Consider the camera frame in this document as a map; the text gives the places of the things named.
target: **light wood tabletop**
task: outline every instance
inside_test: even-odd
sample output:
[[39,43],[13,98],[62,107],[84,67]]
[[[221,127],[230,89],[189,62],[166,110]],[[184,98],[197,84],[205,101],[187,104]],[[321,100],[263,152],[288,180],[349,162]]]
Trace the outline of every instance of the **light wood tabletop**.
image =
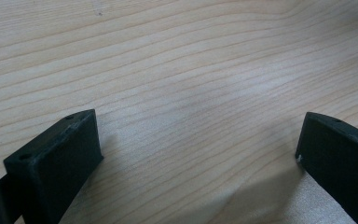
[[307,111],[358,127],[358,1],[1,0],[0,177],[91,108],[61,223],[352,223],[294,154]]

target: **wood grain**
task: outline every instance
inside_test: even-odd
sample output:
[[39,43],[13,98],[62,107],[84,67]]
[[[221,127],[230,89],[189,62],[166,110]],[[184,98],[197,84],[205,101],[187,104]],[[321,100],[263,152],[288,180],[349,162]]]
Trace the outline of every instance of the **wood grain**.
[[90,108],[62,223],[351,223],[294,152],[307,111],[358,127],[358,1],[0,1],[0,177]]

